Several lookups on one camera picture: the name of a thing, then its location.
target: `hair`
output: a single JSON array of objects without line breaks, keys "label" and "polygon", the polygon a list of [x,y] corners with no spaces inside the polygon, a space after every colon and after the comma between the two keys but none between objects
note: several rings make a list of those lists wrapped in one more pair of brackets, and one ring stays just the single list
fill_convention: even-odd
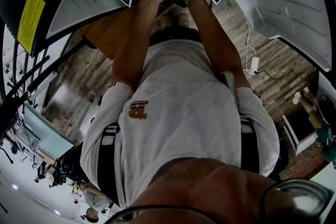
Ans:
[{"label": "hair", "polygon": [[88,216],[88,212],[96,212],[97,214],[98,214],[98,212],[97,211],[95,211],[94,209],[92,209],[91,207],[89,207],[87,210],[86,210],[86,214],[85,214],[85,217],[86,217],[86,220],[88,221],[88,222],[90,222],[90,223],[97,223],[98,221],[99,221],[99,217],[97,217],[97,218],[90,218],[89,216]]},{"label": "hair", "polygon": [[99,221],[99,218],[92,219],[92,218],[89,218],[88,216],[85,216],[85,218],[90,223],[97,223]]}]

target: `floor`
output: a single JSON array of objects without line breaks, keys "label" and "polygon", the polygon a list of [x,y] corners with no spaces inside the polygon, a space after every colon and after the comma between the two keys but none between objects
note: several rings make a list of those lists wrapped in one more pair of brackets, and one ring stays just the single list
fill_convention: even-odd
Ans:
[{"label": "floor", "polygon": [[[241,64],[245,68],[248,27],[242,11],[234,0],[224,0],[213,7],[213,12],[239,51]],[[107,57],[98,49],[85,46],[60,66],[59,76],[50,85],[44,116],[68,136],[72,134],[89,99],[94,98],[94,106],[87,119],[94,115],[94,110],[98,108],[98,100],[110,84],[112,61],[109,58],[113,59],[120,38],[124,38],[120,37],[120,25],[125,25],[130,16],[131,10],[128,9],[80,29],[79,33],[90,33],[87,37],[90,37],[91,42],[103,44],[103,50],[111,53],[108,53]],[[195,28],[191,17],[190,24]],[[75,35],[68,47],[73,46],[77,38]],[[294,93],[309,85],[309,80],[314,80],[315,68],[282,41],[267,39],[253,29],[249,44],[260,58],[259,71],[266,70],[274,78],[283,77],[281,80],[273,80],[265,72],[257,75],[246,73],[251,86],[260,93],[271,118],[278,126],[282,126],[283,114],[290,116],[300,109],[299,105],[295,106],[292,102]],[[253,55],[254,52],[250,49],[248,66]],[[78,142],[82,138],[83,134],[80,134]]]}]

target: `yellow label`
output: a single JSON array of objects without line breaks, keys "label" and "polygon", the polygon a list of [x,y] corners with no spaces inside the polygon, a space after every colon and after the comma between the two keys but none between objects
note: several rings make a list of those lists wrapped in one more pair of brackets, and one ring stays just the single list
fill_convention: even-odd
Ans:
[{"label": "yellow label", "polygon": [[27,0],[23,9],[17,40],[31,54],[38,22],[46,3],[43,0]]}]

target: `person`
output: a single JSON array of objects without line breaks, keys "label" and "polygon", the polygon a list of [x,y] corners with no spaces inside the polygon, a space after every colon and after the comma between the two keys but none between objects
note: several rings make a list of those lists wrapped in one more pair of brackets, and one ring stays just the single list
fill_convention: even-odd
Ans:
[{"label": "person", "polygon": [[[267,176],[279,156],[276,128],[206,0],[186,0],[202,43],[192,35],[165,35],[168,40],[149,47],[163,1],[139,0],[134,8],[127,41],[113,61],[112,85],[83,143],[82,168],[127,208],[117,214],[123,220],[251,223],[275,183]],[[235,91],[225,74],[232,74]],[[256,134],[257,173],[240,169],[240,115]],[[144,208],[153,213],[150,221],[140,214]]]},{"label": "person", "polygon": [[86,219],[90,223],[97,223],[99,221],[98,212],[94,210],[93,208],[89,207],[86,210],[85,215],[82,217],[82,219]]},{"label": "person", "polygon": [[85,191],[83,191],[83,196],[85,202],[89,206],[86,210],[85,218],[90,223],[97,223],[99,221],[98,213],[110,207],[111,201],[104,195],[104,193],[92,186],[92,184],[87,185],[80,182],[79,186],[85,189]]}]

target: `foot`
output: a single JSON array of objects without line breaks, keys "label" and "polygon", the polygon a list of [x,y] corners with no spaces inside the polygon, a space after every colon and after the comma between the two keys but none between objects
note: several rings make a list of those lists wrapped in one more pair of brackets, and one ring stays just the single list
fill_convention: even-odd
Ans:
[{"label": "foot", "polygon": [[160,29],[163,30],[164,28],[166,27],[172,27],[173,24],[172,24],[172,20],[169,16],[163,16],[161,19],[160,19]]},{"label": "foot", "polygon": [[294,95],[293,104],[298,104],[300,102],[300,98],[301,98],[301,93],[296,92]]},{"label": "foot", "polygon": [[178,26],[189,27],[189,18],[186,14],[181,14],[179,16]]}]

